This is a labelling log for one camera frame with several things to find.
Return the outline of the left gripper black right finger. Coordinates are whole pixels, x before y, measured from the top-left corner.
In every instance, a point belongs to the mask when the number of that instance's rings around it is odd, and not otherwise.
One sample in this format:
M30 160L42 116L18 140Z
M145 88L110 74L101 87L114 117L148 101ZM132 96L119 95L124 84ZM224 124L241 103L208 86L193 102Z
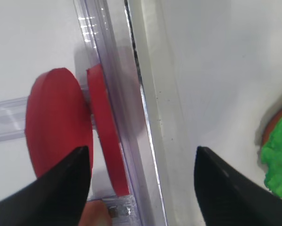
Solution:
M282 199L235 170L208 147L197 147L194 190L208 226L282 226Z

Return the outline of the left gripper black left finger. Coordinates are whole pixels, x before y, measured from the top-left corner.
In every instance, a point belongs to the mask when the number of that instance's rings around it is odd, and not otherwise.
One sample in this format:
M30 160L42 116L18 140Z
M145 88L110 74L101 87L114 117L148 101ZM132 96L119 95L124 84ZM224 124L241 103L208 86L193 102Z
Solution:
M75 148L36 181L0 201L0 226L76 226L90 181L89 149Z

